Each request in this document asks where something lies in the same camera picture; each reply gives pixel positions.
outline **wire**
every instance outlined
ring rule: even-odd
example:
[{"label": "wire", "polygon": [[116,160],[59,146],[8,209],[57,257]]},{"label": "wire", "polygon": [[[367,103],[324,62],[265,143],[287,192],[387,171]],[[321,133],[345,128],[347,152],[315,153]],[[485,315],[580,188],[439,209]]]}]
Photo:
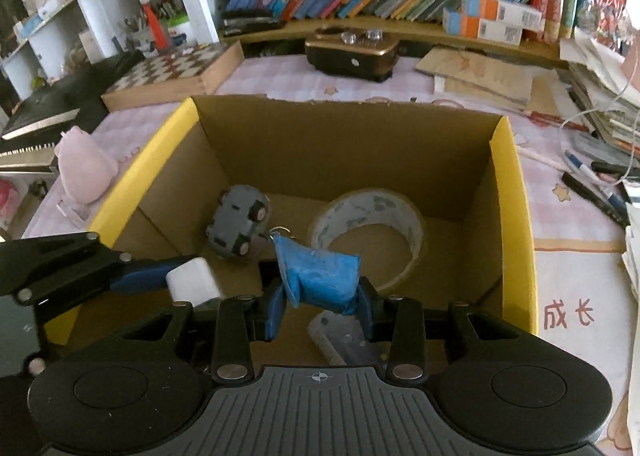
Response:
[{"label": "wire", "polygon": [[[636,39],[640,39],[640,34],[636,34]],[[618,102],[621,97],[624,96],[626,90],[628,90],[629,86],[631,86],[631,81],[632,81],[632,79],[634,78],[634,76],[636,74],[636,70],[638,70],[638,65],[640,64],[640,42],[636,43],[635,48],[636,48],[636,60],[635,60],[635,63],[634,63],[634,69],[631,72],[631,75],[629,76],[629,79],[626,82],[625,87],[622,88],[622,91],[620,91],[620,93],[618,93],[615,98],[611,99],[604,109],[591,108],[590,110],[585,110],[583,112],[576,113],[571,118],[567,118],[560,125],[560,127],[558,128],[558,142],[559,142],[560,147],[561,147],[560,156],[564,159],[565,163],[567,163],[567,165],[569,165],[569,167],[573,168],[573,166],[568,163],[568,160],[564,156],[564,151],[562,150],[562,135],[561,135],[561,132],[564,129],[564,126],[567,125],[569,122],[571,122],[574,118],[577,118],[579,116],[588,115],[589,113],[593,113],[593,112],[607,113],[607,112],[609,112],[611,110],[611,107],[616,102]],[[633,168],[634,162],[636,160],[636,143],[637,143],[636,142],[636,132],[638,130],[638,122],[640,122],[640,108],[638,109],[638,112],[636,113],[636,119],[634,120],[634,124],[632,126],[633,140],[631,142],[631,154],[630,154],[630,157],[629,157],[629,165],[626,168],[626,172],[620,177],[620,179],[617,182],[609,183],[609,182],[606,182],[606,181],[602,181],[603,184],[606,184],[606,185],[609,185],[609,186],[616,186],[616,185],[622,183],[623,181],[625,181],[626,178],[628,178],[629,173],[631,172],[631,169]]]}]

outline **blue pouch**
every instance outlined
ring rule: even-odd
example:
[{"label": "blue pouch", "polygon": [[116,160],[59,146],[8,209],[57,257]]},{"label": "blue pouch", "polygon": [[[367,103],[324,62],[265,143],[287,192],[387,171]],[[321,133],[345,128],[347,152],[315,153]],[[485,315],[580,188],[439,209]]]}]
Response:
[{"label": "blue pouch", "polygon": [[360,278],[359,256],[314,250],[273,235],[280,276],[294,308],[301,302],[343,315],[356,311]]}]

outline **knob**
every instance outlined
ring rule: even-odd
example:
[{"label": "knob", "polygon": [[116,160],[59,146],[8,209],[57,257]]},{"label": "knob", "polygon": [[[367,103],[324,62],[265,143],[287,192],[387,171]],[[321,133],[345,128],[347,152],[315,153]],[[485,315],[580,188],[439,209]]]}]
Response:
[{"label": "knob", "polygon": [[358,36],[355,35],[353,32],[342,32],[342,35],[340,36],[340,38],[342,39],[342,42],[345,44],[355,44],[356,40],[358,39]]},{"label": "knob", "polygon": [[372,41],[379,41],[382,39],[382,30],[379,28],[369,28],[367,30],[367,39]]}]

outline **black and gold device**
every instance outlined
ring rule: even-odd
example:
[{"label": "black and gold device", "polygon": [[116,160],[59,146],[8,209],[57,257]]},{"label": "black and gold device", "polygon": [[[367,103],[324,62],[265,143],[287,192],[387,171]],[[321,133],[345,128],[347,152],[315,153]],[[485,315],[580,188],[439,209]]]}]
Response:
[{"label": "black and gold device", "polygon": [[318,28],[305,41],[306,59],[330,74],[382,82],[398,61],[400,40],[377,28]]}]

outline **gray ribbed panel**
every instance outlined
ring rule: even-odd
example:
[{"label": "gray ribbed panel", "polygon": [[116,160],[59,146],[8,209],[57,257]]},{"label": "gray ribbed panel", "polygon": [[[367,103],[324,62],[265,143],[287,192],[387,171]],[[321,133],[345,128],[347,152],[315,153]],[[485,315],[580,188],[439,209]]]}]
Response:
[{"label": "gray ribbed panel", "polygon": [[[319,372],[328,378],[312,378]],[[453,431],[423,392],[386,384],[373,368],[266,368],[251,385],[216,392],[190,428],[138,456],[500,454]],[[600,452],[585,446],[569,454]]]}]

